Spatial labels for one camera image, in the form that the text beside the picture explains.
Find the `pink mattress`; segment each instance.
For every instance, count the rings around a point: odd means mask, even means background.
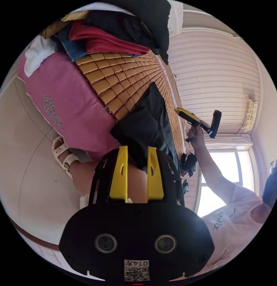
[[[29,78],[24,73],[25,60],[23,53],[18,78],[24,81],[34,105],[69,147],[85,150],[94,161],[119,147],[109,133],[116,119],[104,109],[64,53],[48,57]]]

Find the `sandal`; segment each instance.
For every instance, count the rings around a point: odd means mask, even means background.
[[[60,166],[62,167],[62,169],[66,172],[66,174],[72,179],[72,175],[71,173],[68,171],[70,165],[74,162],[74,161],[79,161],[79,158],[74,155],[74,154],[69,154],[64,162],[62,163],[58,157],[65,152],[66,150],[70,149],[65,143],[63,143],[61,146],[59,146],[57,149],[55,149],[55,144],[59,139],[63,139],[62,136],[58,136],[53,140],[52,143],[52,153],[56,159],[56,161],[60,164]]]

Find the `hand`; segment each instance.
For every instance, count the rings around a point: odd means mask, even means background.
[[[200,126],[193,127],[189,129],[187,136],[191,138],[191,145],[194,148],[194,151],[198,149],[205,148],[205,138],[203,130]]]

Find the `label sticker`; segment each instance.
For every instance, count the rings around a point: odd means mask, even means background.
[[[124,260],[124,281],[150,281],[149,260]]]

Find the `ceiling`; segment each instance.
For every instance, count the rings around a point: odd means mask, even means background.
[[[218,109],[222,112],[219,133],[239,133],[246,98],[258,104],[261,100],[260,74],[252,49],[210,15],[184,11],[183,25],[184,31],[170,38],[168,50],[183,108],[209,124]]]

